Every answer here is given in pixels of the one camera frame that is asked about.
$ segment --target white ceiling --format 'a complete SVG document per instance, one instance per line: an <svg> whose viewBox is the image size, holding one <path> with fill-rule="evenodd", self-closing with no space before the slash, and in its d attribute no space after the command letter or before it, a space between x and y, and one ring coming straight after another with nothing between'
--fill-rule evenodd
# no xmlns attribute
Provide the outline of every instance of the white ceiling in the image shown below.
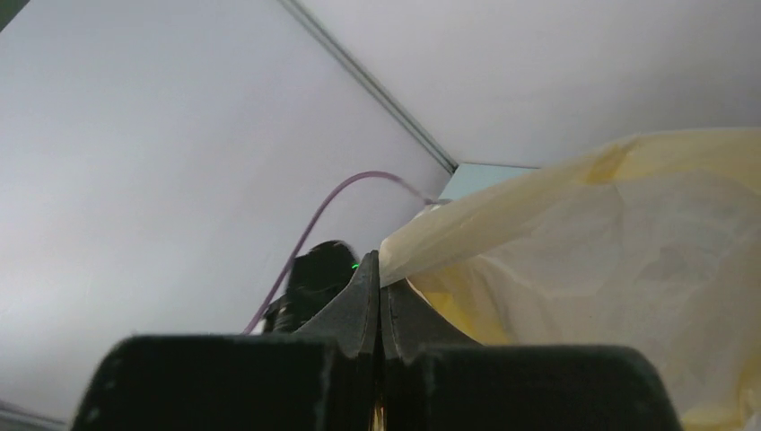
<svg viewBox="0 0 761 431"><path fill-rule="evenodd" d="M459 162L761 126L758 0L302 0Z"/></svg>
<svg viewBox="0 0 761 431"><path fill-rule="evenodd" d="M370 170L450 177L275 1L30 2L0 32L0 400L70 418L119 340L240 333ZM420 206L353 185L302 252Z"/></svg>

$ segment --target yellow plastic bag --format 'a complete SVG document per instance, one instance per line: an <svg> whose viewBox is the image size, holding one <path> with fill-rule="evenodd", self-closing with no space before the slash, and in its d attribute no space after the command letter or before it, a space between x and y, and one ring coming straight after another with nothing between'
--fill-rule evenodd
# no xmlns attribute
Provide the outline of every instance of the yellow plastic bag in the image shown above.
<svg viewBox="0 0 761 431"><path fill-rule="evenodd" d="M634 136L413 220L380 247L483 344L608 343L687 429L761 411L761 130Z"/></svg>

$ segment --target purple cable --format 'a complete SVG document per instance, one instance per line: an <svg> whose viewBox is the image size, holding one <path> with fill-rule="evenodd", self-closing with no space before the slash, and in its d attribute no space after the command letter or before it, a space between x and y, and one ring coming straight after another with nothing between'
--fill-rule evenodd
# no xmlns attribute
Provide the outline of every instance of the purple cable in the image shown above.
<svg viewBox="0 0 761 431"><path fill-rule="evenodd" d="M426 198L423 196L422 193L417 191L414 187L409 185L406 181L399 178L397 175L394 175L393 173L384 172L384 171L367 171L367 172L360 172L356 175L353 175L344 182L338 184L338 187L333 189L333 191L330 192L327 198L322 201L322 204L320 204L319 208L317 208L317 211L315 211L314 215L311 217L311 220L309 224L307 224L307 228L304 230L304 233L302 233L302 237L299 238L299 241L296 243L296 247L293 248L293 251L291 251L291 255L288 256L288 260L285 262L285 266L283 266L283 270L280 271L280 275L277 276L277 280L275 280L275 284L272 286L271 289L269 289L269 293L267 294L267 298L265 298L264 303L261 304L256 314L254 314L254 317L251 318L251 321L249 322L249 325L246 326L246 329L243 330L242 335L248 335L250 334L254 328L257 326L257 323L261 320L262 316L264 315L265 311L267 310L267 307L272 303L272 298L275 297L275 293L277 292L277 288L280 287L280 285L283 283L283 280L285 279L285 275L288 274L288 271L291 270L291 266L293 265L293 261L296 259L296 255L299 253L299 251L302 249L302 246L307 241L307 237L309 237L309 234L311 233L312 228L314 228L314 225L317 223L320 216L322 216L322 213L325 211L325 208L328 207L328 204L336 197L338 196L338 193L341 192L341 190L348 187L350 184L357 182L359 180L365 179L365 178L383 178L386 180L391 180L396 182L398 185L404 187L412 193L413 195L417 196L426 205L430 205L435 203L436 201L433 199Z"/></svg>

